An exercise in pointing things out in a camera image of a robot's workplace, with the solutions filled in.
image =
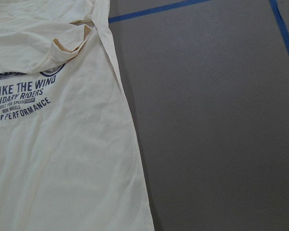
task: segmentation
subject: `printed logo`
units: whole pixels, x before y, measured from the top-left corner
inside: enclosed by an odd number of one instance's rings
[[[0,121],[24,117],[50,104],[50,99],[44,96],[45,88],[55,83],[56,75],[64,65],[40,72],[44,78],[37,78],[35,81],[0,85]],[[26,74],[0,73],[0,80],[23,75]]]

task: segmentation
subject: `cream fabric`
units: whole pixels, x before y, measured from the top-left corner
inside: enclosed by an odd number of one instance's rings
[[[154,230],[108,13],[0,0],[0,231]]]

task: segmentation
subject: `fabric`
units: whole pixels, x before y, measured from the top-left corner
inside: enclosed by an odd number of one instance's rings
[[[154,230],[108,13],[0,0],[0,231]]]

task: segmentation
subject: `blue tape strip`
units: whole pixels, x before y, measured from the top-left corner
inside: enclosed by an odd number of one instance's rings
[[[288,51],[288,55],[289,55],[289,32],[287,30],[286,24],[282,18],[282,16],[280,15],[280,12],[278,10],[278,4],[276,0],[270,0],[270,4],[273,10],[273,13],[275,15],[275,19],[277,21],[277,24],[279,26],[279,30],[280,33],[283,37],[284,43],[286,45],[287,51]]]
[[[138,12],[134,12],[134,13],[128,13],[128,14],[120,15],[117,17],[112,17],[112,18],[109,18],[109,23],[127,20],[130,18],[136,18],[136,17],[147,15],[147,14],[158,13],[158,12],[162,12],[162,11],[168,11],[171,9],[189,6],[189,5],[193,5],[193,4],[201,3],[201,2],[205,2],[205,1],[210,1],[210,0],[185,0],[185,1],[181,1],[181,2],[176,2],[173,4],[159,6],[159,7],[147,9],[144,11],[138,11]]]

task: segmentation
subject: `blue tape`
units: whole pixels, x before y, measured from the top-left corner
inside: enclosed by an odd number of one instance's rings
[[[280,12],[278,10],[278,4],[276,0],[270,0],[270,4],[275,16],[275,19],[277,21],[280,33],[283,37],[284,43],[286,45],[287,51],[288,51],[288,55],[289,55],[289,32],[287,30],[286,24],[282,18],[282,16],[280,15]]]
[[[173,3],[173,4],[159,6],[159,7],[147,9],[147,10],[144,10],[144,11],[138,11],[138,12],[134,12],[134,13],[128,13],[128,14],[120,15],[120,16],[117,16],[117,17],[112,17],[112,18],[109,18],[109,23],[114,23],[114,22],[118,22],[118,21],[122,21],[122,20],[127,20],[127,19],[130,19],[130,18],[136,18],[136,17],[140,17],[140,16],[152,14],[152,13],[168,11],[168,10],[171,10],[171,9],[180,8],[180,7],[184,7],[184,6],[189,6],[189,5],[193,5],[193,4],[201,3],[201,2],[205,2],[205,1],[210,1],[210,0],[185,0],[185,1],[181,1],[181,2],[176,2],[176,3]]]

